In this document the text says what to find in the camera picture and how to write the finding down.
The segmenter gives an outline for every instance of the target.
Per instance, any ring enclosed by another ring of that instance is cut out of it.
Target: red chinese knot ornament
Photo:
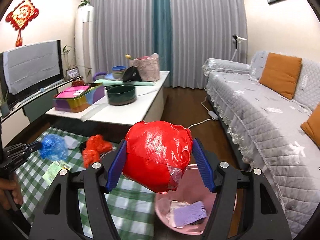
[[[22,45],[21,30],[24,30],[32,19],[39,15],[39,9],[35,8],[31,0],[22,1],[12,12],[5,18],[6,22],[10,22],[15,30],[19,30],[16,47]]]

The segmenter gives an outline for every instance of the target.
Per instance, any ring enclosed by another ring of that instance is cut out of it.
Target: gray curtain
[[[172,86],[204,88],[201,66],[209,57],[231,60],[232,35],[247,38],[243,0],[170,0],[172,13]],[[234,61],[246,62],[247,44]]]
[[[128,65],[124,57],[152,54],[152,0],[90,0],[98,71]]]

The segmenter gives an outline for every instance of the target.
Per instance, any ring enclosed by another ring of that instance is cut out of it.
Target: potted plant
[[[10,113],[8,103],[7,103],[8,92],[9,90],[7,90],[5,97],[3,97],[2,93],[0,93],[0,111],[1,111],[2,117],[6,117]]]
[[[85,6],[85,5],[90,5],[90,1],[89,0],[83,0],[81,1],[81,3],[79,4],[78,8]]]
[[[64,46],[63,49],[62,49],[62,54],[63,54],[63,57],[67,63],[67,67],[68,67],[68,70],[71,69],[71,66],[69,64],[69,58],[68,58],[68,53],[70,52],[70,50],[72,49],[71,46]]]

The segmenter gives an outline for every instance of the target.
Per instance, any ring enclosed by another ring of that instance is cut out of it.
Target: blue plastic bag
[[[39,150],[40,156],[51,161],[66,160],[68,157],[68,148],[64,138],[57,134],[48,134],[43,137],[42,148]]]

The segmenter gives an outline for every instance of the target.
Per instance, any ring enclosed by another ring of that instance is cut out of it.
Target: red ball
[[[189,129],[164,121],[138,122],[128,131],[123,174],[156,193],[176,190],[190,162]]]

